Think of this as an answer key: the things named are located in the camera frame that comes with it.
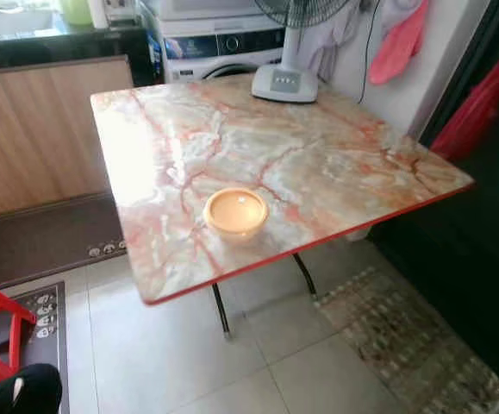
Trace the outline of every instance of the white floor tile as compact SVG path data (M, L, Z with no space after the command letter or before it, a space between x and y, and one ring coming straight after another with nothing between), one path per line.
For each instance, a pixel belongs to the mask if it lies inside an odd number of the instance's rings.
M168 412L265 366L244 318L224 339L210 289L152 307L128 279L89 294L100 412Z
M361 271L369 266L374 266L386 273L396 273L396 269L391 265L385 256L368 240L360 240L347 243L347 250L352 257L352 262Z
M339 335L271 366L290 414L404 413Z
M92 359L87 291L67 296L65 315L70 413L97 414L96 377Z
M227 281L244 312L261 309L280 298L307 292L303 274L292 257L243 273Z
M307 292L269 302L246 317L269 364L334 333Z
M323 295L348 281L365 266L355 260L352 244L344 237L304 250L300 253L318 295Z
M269 370L263 369L172 414L288 414Z
M86 278L88 279L89 289L131 277L132 268L130 267L127 254L99 261L86 267Z

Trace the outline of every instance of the red bag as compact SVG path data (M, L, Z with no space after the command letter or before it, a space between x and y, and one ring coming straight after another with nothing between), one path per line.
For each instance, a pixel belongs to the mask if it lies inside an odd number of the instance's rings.
M461 160L483 139L499 109L499 61L440 131L431 150L447 160Z

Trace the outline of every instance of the metal table leg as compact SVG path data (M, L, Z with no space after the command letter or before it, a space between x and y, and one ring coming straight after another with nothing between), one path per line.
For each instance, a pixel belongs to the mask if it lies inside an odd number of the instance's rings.
M226 338L230 337L230 328L228 327L228 319L226 318L226 311L224 310L224 304L222 304L221 291L218 290L218 285L213 284L213 293L215 294L216 307L218 308L218 314L221 317L222 330L224 331L224 336Z
M316 299L317 295L316 295L315 283L312 281L312 278L310 277L309 270L307 269L306 266L304 266L303 260L301 260L299 253L294 253L293 259L295 259L295 261L297 262L297 265L301 269L301 272L303 272L304 278L307 281L307 286L309 287L310 296L312 297L312 299Z

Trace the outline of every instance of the wall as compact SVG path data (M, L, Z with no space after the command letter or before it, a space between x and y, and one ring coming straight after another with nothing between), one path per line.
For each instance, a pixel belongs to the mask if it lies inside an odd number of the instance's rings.
M404 133L419 136L458 66L489 0L430 0L423 47L406 72L386 85L367 84L363 105ZM380 44L381 6L371 37L370 58ZM364 51L371 11L357 37L341 48L332 85L358 99L364 77Z

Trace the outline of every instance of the floor mat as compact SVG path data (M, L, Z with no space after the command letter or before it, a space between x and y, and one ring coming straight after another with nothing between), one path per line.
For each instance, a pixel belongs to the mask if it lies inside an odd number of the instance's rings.
M63 396L59 412L69 413L67 346L65 328L65 284L59 282L13 297L37 317L35 326L23 323L21 367L46 362L59 369ZM0 359L8 364L11 314L0 312Z
M109 194L0 216L0 288L125 253Z
M499 379L422 301L370 267L316 306L410 413L490 412Z

